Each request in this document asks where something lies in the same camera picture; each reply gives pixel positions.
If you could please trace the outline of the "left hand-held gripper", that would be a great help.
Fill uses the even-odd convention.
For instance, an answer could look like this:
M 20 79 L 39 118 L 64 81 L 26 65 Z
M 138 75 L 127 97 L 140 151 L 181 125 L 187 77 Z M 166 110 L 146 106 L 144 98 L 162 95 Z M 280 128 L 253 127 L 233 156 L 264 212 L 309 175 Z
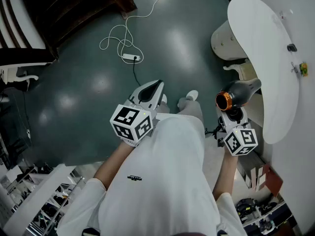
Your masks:
M 152 132 L 157 108 L 163 96 L 164 82 L 155 80 L 138 87 L 115 109 L 110 124 L 115 134 L 132 147 Z

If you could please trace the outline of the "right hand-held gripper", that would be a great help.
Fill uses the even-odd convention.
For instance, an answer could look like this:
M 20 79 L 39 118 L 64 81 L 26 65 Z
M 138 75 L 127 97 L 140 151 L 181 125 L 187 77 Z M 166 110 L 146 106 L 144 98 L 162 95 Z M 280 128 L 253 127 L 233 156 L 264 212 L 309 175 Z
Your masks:
M 244 107 L 240 108 L 241 121 L 248 121 L 248 115 Z M 217 108 L 218 122 L 230 122 L 226 111 Z M 258 146 L 256 132 L 249 122 L 235 127 L 219 131 L 217 134 L 218 146 L 226 146 L 232 156 L 247 155 Z

